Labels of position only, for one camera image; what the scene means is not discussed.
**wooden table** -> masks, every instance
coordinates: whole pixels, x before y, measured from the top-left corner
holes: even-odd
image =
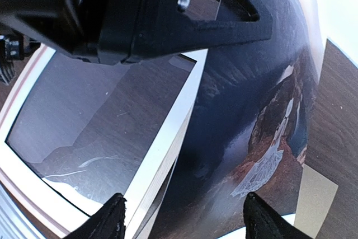
[[[327,43],[306,163],[338,185],[317,238],[358,238],[358,69]]]

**black bracket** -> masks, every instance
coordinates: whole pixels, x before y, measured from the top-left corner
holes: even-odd
[[[0,82],[9,85],[16,75],[13,61],[23,60],[39,47],[40,43],[37,41],[24,40],[22,34],[12,30],[4,31],[2,27],[0,32]]]
[[[272,17],[263,3],[234,1],[246,9],[247,20],[191,20],[178,8],[178,0],[110,0],[98,56],[108,64],[119,58],[123,63],[135,63],[160,55],[271,38]]]
[[[244,222],[246,239],[311,239],[290,225],[255,193],[246,196]]]
[[[124,239],[125,202],[114,194],[102,208],[65,239]]]

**white wall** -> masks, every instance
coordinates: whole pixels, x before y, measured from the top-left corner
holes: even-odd
[[[358,0],[317,0],[328,38],[358,66]]]

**silver bolt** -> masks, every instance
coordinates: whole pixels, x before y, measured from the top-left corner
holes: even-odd
[[[186,10],[190,5],[190,0],[178,0],[179,8]]]

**glass pane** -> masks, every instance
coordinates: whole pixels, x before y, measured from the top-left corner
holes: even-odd
[[[128,188],[193,66],[179,56],[108,66],[56,53],[7,143],[41,178],[104,203]]]

